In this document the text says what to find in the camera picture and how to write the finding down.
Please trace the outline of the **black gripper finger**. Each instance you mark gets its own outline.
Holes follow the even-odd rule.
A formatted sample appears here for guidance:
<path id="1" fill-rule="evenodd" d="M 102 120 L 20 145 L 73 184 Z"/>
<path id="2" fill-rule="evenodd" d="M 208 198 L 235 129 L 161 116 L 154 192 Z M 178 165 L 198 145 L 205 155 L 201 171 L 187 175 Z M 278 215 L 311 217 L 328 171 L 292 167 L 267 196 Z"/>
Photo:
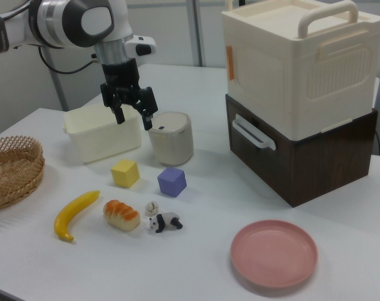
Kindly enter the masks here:
<path id="1" fill-rule="evenodd" d="M 125 117 L 121 108 L 122 104 L 117 89 L 110 86 L 108 83 L 101 84 L 100 89 L 104 106 L 112 111 L 118 124 L 124 123 Z"/>
<path id="2" fill-rule="evenodd" d="M 140 88 L 134 92 L 133 108 L 140 113 L 145 130 L 152 128 L 152 118 L 158 106 L 151 87 Z"/>

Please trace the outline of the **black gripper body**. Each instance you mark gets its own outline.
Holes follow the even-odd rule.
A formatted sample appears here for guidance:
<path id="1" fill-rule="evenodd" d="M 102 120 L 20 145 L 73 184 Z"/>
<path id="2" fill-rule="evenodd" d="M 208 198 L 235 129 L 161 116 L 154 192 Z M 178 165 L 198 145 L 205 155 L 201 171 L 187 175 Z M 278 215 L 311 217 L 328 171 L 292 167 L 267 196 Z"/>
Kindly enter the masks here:
<path id="1" fill-rule="evenodd" d="M 135 58 L 114 65 L 102 64 L 102 70 L 105 83 L 100 88 L 104 105 L 115 105 L 115 95 L 120 103 L 134 105 L 138 102 L 139 71 Z"/>

